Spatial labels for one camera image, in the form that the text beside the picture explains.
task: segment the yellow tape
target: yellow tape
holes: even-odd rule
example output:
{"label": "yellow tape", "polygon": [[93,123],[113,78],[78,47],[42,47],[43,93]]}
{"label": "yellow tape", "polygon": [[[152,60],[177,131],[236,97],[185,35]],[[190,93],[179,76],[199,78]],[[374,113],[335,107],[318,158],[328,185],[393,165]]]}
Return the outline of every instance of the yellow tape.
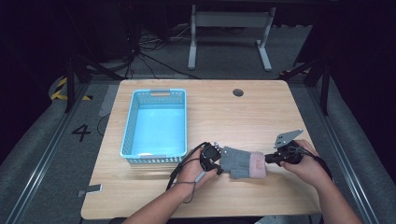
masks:
{"label": "yellow tape", "polygon": [[[64,87],[64,84],[67,82],[67,77],[64,77],[56,87],[55,92],[50,97],[51,100],[67,100],[67,95],[61,95],[61,90]],[[82,98],[82,100],[92,100],[93,96],[86,95]]]}

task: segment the black strap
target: black strap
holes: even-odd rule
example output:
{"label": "black strap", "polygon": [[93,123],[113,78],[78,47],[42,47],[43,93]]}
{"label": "black strap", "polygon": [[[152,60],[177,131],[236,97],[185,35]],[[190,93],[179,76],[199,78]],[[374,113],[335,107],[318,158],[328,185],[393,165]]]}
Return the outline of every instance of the black strap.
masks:
{"label": "black strap", "polygon": [[326,171],[329,178],[332,180],[332,172],[330,171],[329,167],[327,166],[326,162],[319,156],[314,156],[314,160],[317,161],[320,166]]}
{"label": "black strap", "polygon": [[181,171],[181,169],[183,169],[183,164],[192,156],[192,154],[194,154],[194,152],[196,151],[196,150],[198,150],[198,148],[200,148],[200,147],[203,147],[203,146],[206,146],[206,145],[208,145],[208,144],[210,144],[210,143],[208,143],[208,142],[203,142],[203,143],[201,143],[200,145],[198,145],[197,147],[195,147],[178,165],[177,165],[177,167],[175,168],[175,170],[172,172],[172,174],[170,175],[170,179],[169,179],[169,182],[168,182],[168,186],[166,186],[166,190],[169,190],[171,187],[172,187],[172,185],[173,185],[173,183],[174,183],[174,181],[175,181],[175,179],[176,179],[176,177],[177,177],[177,175],[178,175],[178,173],[180,173],[180,171]]}

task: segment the blue bin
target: blue bin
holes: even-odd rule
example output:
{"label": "blue bin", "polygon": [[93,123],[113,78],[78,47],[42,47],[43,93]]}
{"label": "blue bin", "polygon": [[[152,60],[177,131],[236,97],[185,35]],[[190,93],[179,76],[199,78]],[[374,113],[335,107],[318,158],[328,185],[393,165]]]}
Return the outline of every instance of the blue bin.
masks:
{"label": "blue bin", "polygon": [[169,163],[182,161],[186,152],[186,91],[134,91],[121,156],[131,164]]}

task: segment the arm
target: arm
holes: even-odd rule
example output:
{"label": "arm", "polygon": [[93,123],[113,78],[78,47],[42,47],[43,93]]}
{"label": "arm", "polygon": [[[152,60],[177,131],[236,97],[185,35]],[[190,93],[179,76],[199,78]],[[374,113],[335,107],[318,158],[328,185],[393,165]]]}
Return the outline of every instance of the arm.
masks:
{"label": "arm", "polygon": [[[146,204],[128,217],[123,223],[166,223],[177,208],[192,195],[194,184],[181,182],[193,182],[203,171],[199,161],[201,151],[202,149],[198,149],[191,155],[191,161],[186,161],[183,169],[177,176],[177,183],[172,188]],[[216,169],[206,172],[204,177],[196,183],[195,190],[200,189],[206,182],[215,177],[216,173]]]}
{"label": "arm", "polygon": [[[300,147],[318,156],[318,153],[305,140],[296,141]],[[304,182],[312,185],[318,192],[323,219],[328,223],[361,223],[358,216],[347,203],[341,191],[334,185],[323,168],[312,157],[304,156],[299,164],[281,162],[288,171],[297,174]]]}

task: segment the black cable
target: black cable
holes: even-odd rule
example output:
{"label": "black cable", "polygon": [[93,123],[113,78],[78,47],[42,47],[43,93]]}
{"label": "black cable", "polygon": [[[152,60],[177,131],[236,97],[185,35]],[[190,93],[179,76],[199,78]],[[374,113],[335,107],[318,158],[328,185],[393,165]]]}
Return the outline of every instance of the black cable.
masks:
{"label": "black cable", "polygon": [[182,167],[184,167],[187,163],[189,163],[189,162],[191,162],[191,161],[198,161],[198,160],[199,160],[198,158],[195,158],[195,159],[186,161],[186,162],[183,163]]}
{"label": "black cable", "polygon": [[[122,68],[125,68],[128,66],[128,64],[130,64],[132,62],[132,60],[128,60],[126,63],[122,63],[120,65],[114,66],[114,67],[109,67],[106,68],[107,70],[110,70],[112,72],[118,72],[120,71]],[[97,69],[91,69],[91,68],[87,68],[88,71],[90,71],[91,74],[102,74],[102,72],[98,71]]]}
{"label": "black cable", "polygon": [[303,147],[290,147],[290,148],[294,148],[294,150],[300,152],[301,154],[314,158],[314,160],[317,163],[319,163],[319,165],[323,168],[323,170],[326,172],[326,174],[329,176],[329,178],[331,180],[333,180],[332,179],[332,172],[330,171],[329,167],[327,166],[326,161],[323,160],[321,157],[315,156],[314,154],[312,154],[310,151],[306,150]]}
{"label": "black cable", "polygon": [[90,66],[94,67],[96,70],[100,71],[101,73],[107,75],[108,77],[111,77],[115,80],[124,80],[124,77],[120,77],[118,74],[115,74],[114,72],[106,69],[105,67],[103,67],[101,64],[86,58],[82,55],[77,55],[75,60],[79,60],[80,63],[84,63],[84,64],[89,64]]}
{"label": "black cable", "polygon": [[190,202],[192,202],[192,199],[194,198],[194,193],[195,193],[195,187],[197,186],[197,182],[195,182],[195,181],[193,181],[193,182],[176,182],[175,184],[173,184],[173,185],[176,185],[176,184],[193,184],[194,186],[192,187],[192,194],[191,194],[191,197],[190,197],[190,199],[187,201],[187,202],[183,202],[183,203],[190,203]]}
{"label": "black cable", "polygon": [[124,77],[127,77],[130,67],[131,67],[131,66],[128,64],[128,66],[126,67],[126,72],[125,72]]}
{"label": "black cable", "polygon": [[[171,36],[171,37],[169,37],[169,39],[166,40],[166,41],[162,41],[160,38],[155,38],[155,37],[149,39],[149,35],[150,35],[150,34],[142,34],[141,36],[145,36],[145,35],[146,35],[147,38],[146,38],[146,40],[141,41],[141,42],[139,43],[139,47],[140,47],[140,49],[143,50],[143,51],[154,51],[154,50],[163,49],[164,47],[166,47],[166,46],[168,46],[168,45],[177,43],[177,42],[181,41],[182,39],[186,39],[185,37],[182,37],[181,35],[182,35],[183,33],[185,33],[185,32],[186,32],[187,30],[189,30],[189,29],[190,29],[190,27],[184,29],[182,32],[178,33],[178,35],[176,35],[176,36]],[[148,43],[155,43],[155,46],[152,47],[152,48],[142,47],[143,44],[148,44]]]}
{"label": "black cable", "polygon": [[96,126],[96,131],[97,131],[100,135],[102,135],[102,136],[104,136],[104,134],[101,133],[101,132],[99,132],[99,125],[100,125],[100,123],[103,121],[103,119],[104,119],[105,117],[108,117],[109,115],[110,115],[110,114],[107,114],[107,115],[103,116],[103,117],[99,120],[98,125]]}
{"label": "black cable", "polygon": [[155,78],[159,79],[157,76],[155,76],[154,71],[153,71],[152,68],[146,63],[146,61],[145,61],[144,59],[140,58],[139,56],[137,56],[137,58],[139,58],[140,60],[142,60],[142,62],[149,68],[149,70],[151,71],[151,74],[152,74]]}
{"label": "black cable", "polygon": [[195,79],[200,79],[199,77],[196,77],[195,75],[191,75],[191,74],[188,74],[188,73],[180,72],[180,71],[176,70],[175,68],[173,68],[173,67],[171,67],[171,66],[169,66],[169,65],[167,65],[167,64],[165,64],[165,63],[162,63],[162,62],[160,62],[160,61],[158,61],[158,60],[156,60],[156,59],[154,59],[154,58],[148,56],[147,54],[145,54],[145,53],[143,53],[143,52],[140,52],[140,54],[142,54],[142,55],[145,56],[145,57],[150,58],[152,61],[154,61],[154,62],[156,62],[156,63],[159,63],[159,64],[161,64],[161,65],[163,65],[163,66],[165,66],[165,67],[171,69],[172,71],[177,72],[177,73],[179,73],[179,74],[181,74],[181,75],[186,75],[186,76],[189,76],[189,77],[193,77],[193,78],[195,78]]}
{"label": "black cable", "polygon": [[194,152],[196,152],[196,150],[198,150],[198,148],[200,148],[202,146],[205,146],[205,145],[208,145],[208,144],[210,144],[210,143],[207,143],[207,142],[201,143],[200,145],[195,147],[193,150],[191,150],[190,153],[186,157],[184,157],[184,159],[177,165],[175,170],[172,171],[172,173],[170,174],[170,179],[169,179],[168,185],[166,186],[166,190],[169,190],[173,186],[173,183],[174,183],[178,173],[180,173],[181,169],[183,169],[183,164],[186,162],[186,160],[189,157],[191,157],[192,154],[194,154]]}

